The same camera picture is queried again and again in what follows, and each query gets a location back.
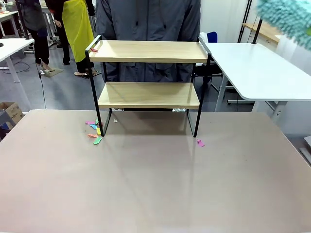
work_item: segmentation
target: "yellow cloth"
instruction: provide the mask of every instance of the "yellow cloth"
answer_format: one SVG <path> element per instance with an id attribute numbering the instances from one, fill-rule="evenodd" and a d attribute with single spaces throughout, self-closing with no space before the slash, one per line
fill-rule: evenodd
<path id="1" fill-rule="evenodd" d="M 64 2 L 62 19 L 75 62 L 82 61 L 85 50 L 94 40 L 85 0 Z"/>

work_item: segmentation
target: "green paper piece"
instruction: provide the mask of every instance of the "green paper piece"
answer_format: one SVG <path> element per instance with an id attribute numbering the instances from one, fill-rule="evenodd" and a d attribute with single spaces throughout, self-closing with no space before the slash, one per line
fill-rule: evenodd
<path id="1" fill-rule="evenodd" d="M 101 140 L 102 140 L 102 137 L 96 138 L 96 140 L 94 141 L 94 145 L 99 144 L 101 142 Z"/>

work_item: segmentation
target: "lower shelf board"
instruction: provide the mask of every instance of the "lower shelf board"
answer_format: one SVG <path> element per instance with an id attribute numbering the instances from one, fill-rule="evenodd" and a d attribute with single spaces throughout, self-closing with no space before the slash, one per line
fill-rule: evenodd
<path id="1" fill-rule="evenodd" d="M 198 109 L 192 83 L 107 82 L 98 99 L 100 108 Z"/>

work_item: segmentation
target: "two-tier wooden shelf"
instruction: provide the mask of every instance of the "two-tier wooden shelf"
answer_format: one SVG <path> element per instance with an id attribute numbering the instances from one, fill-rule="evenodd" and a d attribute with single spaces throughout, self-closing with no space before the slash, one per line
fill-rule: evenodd
<path id="1" fill-rule="evenodd" d="M 100 36 L 97 36 L 86 49 L 86 58 L 89 70 L 91 69 L 90 62 L 104 63 L 105 86 L 98 100 L 94 79 L 90 72 L 93 97 L 102 136 L 106 133 L 112 108 L 186 108 L 192 134 L 196 137 L 207 85 L 207 74 L 204 77 L 203 90 L 199 101 L 193 86 L 194 72 L 192 73 L 190 83 L 108 82 L 105 63 L 192 63 L 194 66 L 196 63 L 209 64 L 211 54 L 205 44 L 203 46 L 204 48 L 199 42 L 109 41 L 100 40 Z M 101 124 L 99 108 L 109 108 L 104 128 Z M 198 109 L 194 130 L 189 116 L 189 109 Z"/>

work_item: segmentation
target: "blue paper piece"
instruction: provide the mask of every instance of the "blue paper piece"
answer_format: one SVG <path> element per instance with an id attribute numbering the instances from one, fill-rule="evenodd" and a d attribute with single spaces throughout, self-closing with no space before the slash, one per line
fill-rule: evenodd
<path id="1" fill-rule="evenodd" d="M 90 127 L 92 127 L 93 129 L 97 130 L 97 126 L 96 125 L 90 125 Z"/>

